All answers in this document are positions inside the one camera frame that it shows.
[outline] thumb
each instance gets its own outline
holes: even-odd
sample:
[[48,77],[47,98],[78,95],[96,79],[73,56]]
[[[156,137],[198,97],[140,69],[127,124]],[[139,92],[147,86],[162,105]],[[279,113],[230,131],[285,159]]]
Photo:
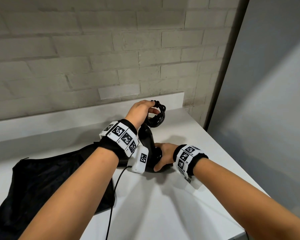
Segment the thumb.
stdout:
[[155,172],[158,172],[158,171],[160,171],[160,170],[162,169],[162,167],[163,167],[164,165],[166,165],[166,163],[165,163],[164,157],[162,157],[162,158],[160,159],[160,161],[154,166],[153,170],[154,170]]

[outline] hand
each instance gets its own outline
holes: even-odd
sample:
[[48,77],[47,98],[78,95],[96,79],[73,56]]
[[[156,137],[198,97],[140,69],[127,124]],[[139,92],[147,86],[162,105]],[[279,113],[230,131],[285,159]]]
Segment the hand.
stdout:
[[154,145],[162,150],[162,158],[153,169],[155,172],[158,172],[164,165],[174,163],[173,153],[178,145],[171,143],[155,143]]
[[138,103],[135,103],[129,110],[125,119],[130,121],[132,125],[138,129],[148,116],[148,113],[153,113],[156,115],[160,113],[159,110],[152,108],[152,106],[155,104],[156,103],[154,101],[148,100],[142,100]]

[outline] bundled cable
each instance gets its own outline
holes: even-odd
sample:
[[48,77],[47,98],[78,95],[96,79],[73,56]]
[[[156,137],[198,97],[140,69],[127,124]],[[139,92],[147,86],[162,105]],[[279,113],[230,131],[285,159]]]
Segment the bundled cable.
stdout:
[[155,102],[155,105],[154,105],[154,108],[158,108],[160,109],[160,113],[155,115],[154,117],[152,118],[149,118],[149,116],[147,116],[145,118],[145,123],[151,127],[151,128],[155,128],[155,127],[158,127],[159,125],[162,124],[162,122],[164,121],[164,118],[165,118],[165,111],[166,111],[166,107],[162,104],[160,104],[159,101],[156,101],[156,100],[152,100]]

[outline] white table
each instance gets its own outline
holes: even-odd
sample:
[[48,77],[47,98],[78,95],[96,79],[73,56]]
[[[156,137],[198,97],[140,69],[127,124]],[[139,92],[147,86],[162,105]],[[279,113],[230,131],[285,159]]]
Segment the white table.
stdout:
[[[205,151],[208,157],[231,170],[256,188],[261,187],[204,131],[198,123],[182,108],[179,95],[161,96],[162,104],[168,105],[166,119],[158,128],[153,128],[155,142],[171,142],[175,144],[192,144]],[[115,106],[119,118],[126,113],[132,102],[121,102]],[[58,121],[49,114],[50,125],[41,129],[29,129],[29,133],[18,136],[25,121],[10,120],[9,124],[1,123],[0,133],[0,204],[7,196],[11,183],[12,167],[23,157],[45,158],[56,156],[82,148],[98,141],[98,134],[107,123],[84,124],[80,120],[77,125],[75,116],[67,124],[63,121],[62,130],[55,130]],[[46,120],[43,115],[30,117],[32,120]],[[12,123],[15,130],[10,135],[5,133]],[[122,169],[113,175],[117,181]],[[82,240],[105,239],[110,210],[95,215],[88,224]],[[228,214],[212,193],[202,186],[195,190],[177,172],[142,175],[125,171],[116,190],[116,203],[113,208],[109,239],[211,239],[228,240],[244,234],[244,229]]]

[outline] table surface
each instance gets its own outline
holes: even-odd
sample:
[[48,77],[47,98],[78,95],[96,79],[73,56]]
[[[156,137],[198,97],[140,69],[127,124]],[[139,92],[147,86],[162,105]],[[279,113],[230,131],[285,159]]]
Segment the table surface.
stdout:
[[[92,141],[98,141],[96,132],[104,127],[104,123],[98,123],[46,135],[51,137],[48,140],[50,144],[43,145],[40,153],[28,152],[27,155],[30,158],[45,158],[80,149]],[[168,110],[165,121],[159,127],[152,128],[152,133],[155,142],[191,144],[202,149],[212,161],[263,191],[183,109]],[[43,140],[44,135],[38,136],[39,139],[36,136],[21,138],[13,144],[47,141],[46,138]],[[76,139],[66,143],[72,137]],[[0,204],[9,190],[12,167],[23,154],[17,156],[15,159],[0,161]],[[115,171],[115,183],[121,171]],[[110,210],[95,215],[81,239],[105,239],[109,215]],[[228,240],[243,234],[244,229],[204,185],[195,190],[173,170],[142,175],[125,171],[117,186],[108,239]]]

